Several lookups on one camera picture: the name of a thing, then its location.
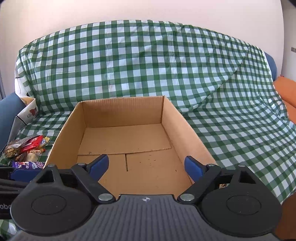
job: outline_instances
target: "pile of snacks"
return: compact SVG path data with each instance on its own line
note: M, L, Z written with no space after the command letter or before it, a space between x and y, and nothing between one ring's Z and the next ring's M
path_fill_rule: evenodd
M12 166L23 169L42 169L43 162L37 162L45 151L43 148L49 142L48 137L32 135L24 139L15 140L7 144L4 156L10 158Z

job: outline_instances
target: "crosshair logo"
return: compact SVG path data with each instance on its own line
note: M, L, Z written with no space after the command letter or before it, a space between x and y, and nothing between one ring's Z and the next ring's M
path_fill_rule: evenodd
M149 197L144 197L144 198L142 198L142 200L143 200L144 202L148 202L148 201L150 201L151 199L150 199Z

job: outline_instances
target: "round black joint cover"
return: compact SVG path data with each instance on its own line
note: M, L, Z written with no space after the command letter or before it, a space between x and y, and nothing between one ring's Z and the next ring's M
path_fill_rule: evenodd
M51 236L80 226L91 214L91 201L79 190L48 183L21 193L10 212L15 224L25 232Z
M208 193L201 211L210 225L237 237L270 233L281 218L281 205L265 187L240 183Z

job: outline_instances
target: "wooden floor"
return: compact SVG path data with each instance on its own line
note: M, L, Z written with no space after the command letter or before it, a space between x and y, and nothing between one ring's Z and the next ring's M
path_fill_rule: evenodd
M275 231L281 239L296 239L296 194L291 195L282 205L282 219Z

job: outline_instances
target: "orange pillow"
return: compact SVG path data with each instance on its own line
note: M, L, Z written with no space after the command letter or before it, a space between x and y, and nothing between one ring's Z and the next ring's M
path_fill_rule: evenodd
M290 105L286 101L283 101L283 102L286 105L289 120L292 121L294 124L296 124L296 108L294 106Z
M296 82L285 77L278 77L274 87L281 98L296 107Z

